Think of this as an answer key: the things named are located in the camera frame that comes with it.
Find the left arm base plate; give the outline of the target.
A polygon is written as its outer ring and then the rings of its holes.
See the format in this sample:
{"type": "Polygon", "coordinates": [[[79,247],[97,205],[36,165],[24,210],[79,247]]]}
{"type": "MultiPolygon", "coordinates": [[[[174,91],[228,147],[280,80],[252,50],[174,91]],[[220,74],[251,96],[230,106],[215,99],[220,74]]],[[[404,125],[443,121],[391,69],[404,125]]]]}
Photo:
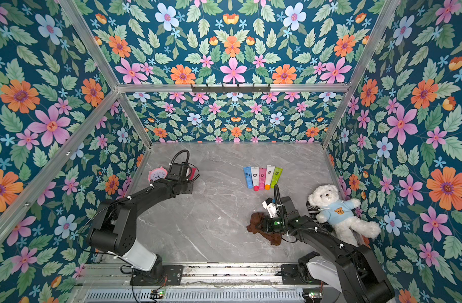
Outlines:
{"type": "Polygon", "coordinates": [[[132,278],[134,286],[177,286],[183,278],[182,265],[156,265],[151,271],[136,270],[132,278]]]}

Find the magenta toothpaste tube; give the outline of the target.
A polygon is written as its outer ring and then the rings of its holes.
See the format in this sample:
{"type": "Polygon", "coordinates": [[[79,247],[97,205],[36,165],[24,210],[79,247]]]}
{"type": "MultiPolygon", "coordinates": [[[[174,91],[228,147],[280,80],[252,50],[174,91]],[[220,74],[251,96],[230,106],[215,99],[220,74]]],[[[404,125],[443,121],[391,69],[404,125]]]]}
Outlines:
{"type": "Polygon", "coordinates": [[[192,169],[191,169],[191,174],[190,174],[188,180],[189,180],[189,181],[192,181],[192,180],[194,179],[196,173],[197,173],[197,169],[196,169],[196,168],[192,168],[192,169]]]}

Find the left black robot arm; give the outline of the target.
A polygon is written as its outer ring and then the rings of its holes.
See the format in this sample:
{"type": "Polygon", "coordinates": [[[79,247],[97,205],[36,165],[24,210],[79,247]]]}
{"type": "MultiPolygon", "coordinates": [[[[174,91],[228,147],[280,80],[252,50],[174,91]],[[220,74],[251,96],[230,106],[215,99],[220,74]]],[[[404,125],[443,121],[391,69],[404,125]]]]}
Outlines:
{"type": "Polygon", "coordinates": [[[161,262],[137,237],[138,218],[157,204],[191,194],[198,169],[182,162],[172,164],[165,178],[151,181],[141,191],[116,200],[104,201],[93,217],[87,236],[90,247],[110,254],[133,269],[150,273],[161,262]]]}

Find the brown cloth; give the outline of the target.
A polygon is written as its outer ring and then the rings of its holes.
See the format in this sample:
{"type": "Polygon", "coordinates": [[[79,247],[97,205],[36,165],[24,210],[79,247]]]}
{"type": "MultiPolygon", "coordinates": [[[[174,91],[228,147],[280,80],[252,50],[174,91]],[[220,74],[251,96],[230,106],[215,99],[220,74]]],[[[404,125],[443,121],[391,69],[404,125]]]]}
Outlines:
{"type": "Polygon", "coordinates": [[[265,228],[265,214],[256,212],[251,215],[250,222],[247,226],[247,232],[252,234],[260,234],[263,238],[269,241],[271,246],[280,246],[282,238],[280,234],[268,232],[265,228]]]}

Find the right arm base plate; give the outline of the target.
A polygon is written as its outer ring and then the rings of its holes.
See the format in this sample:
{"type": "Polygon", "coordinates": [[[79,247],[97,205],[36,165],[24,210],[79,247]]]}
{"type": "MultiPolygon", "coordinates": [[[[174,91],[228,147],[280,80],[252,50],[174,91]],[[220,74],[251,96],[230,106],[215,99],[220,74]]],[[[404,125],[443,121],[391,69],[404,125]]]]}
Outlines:
{"type": "Polygon", "coordinates": [[[281,277],[284,285],[306,285],[309,281],[306,280],[298,269],[298,265],[281,265],[280,270],[276,273],[276,276],[281,277]]]}

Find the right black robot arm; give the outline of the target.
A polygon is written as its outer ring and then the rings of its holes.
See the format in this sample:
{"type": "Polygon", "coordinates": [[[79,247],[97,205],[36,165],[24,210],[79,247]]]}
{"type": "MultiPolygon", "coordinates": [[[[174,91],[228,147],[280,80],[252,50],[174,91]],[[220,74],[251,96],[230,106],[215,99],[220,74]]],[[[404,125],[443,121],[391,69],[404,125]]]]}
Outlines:
{"type": "Polygon", "coordinates": [[[373,252],[353,246],[309,216],[301,216],[289,197],[268,198],[258,231],[270,236],[291,236],[314,248],[291,271],[282,271],[284,282],[327,284],[342,293],[346,302],[389,302],[395,291],[373,252]]]}

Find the blue toothpaste tube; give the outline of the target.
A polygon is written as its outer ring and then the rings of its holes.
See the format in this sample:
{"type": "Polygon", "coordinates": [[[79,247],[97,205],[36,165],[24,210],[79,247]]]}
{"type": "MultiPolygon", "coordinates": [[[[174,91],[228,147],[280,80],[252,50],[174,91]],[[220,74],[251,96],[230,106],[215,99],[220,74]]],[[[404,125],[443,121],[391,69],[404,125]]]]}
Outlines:
{"type": "Polygon", "coordinates": [[[252,170],[251,170],[251,167],[244,167],[244,168],[243,168],[243,172],[244,172],[244,175],[245,175],[245,178],[246,178],[247,187],[248,187],[249,189],[253,189],[253,188],[254,188],[254,185],[253,185],[253,181],[252,181],[252,170]]]}

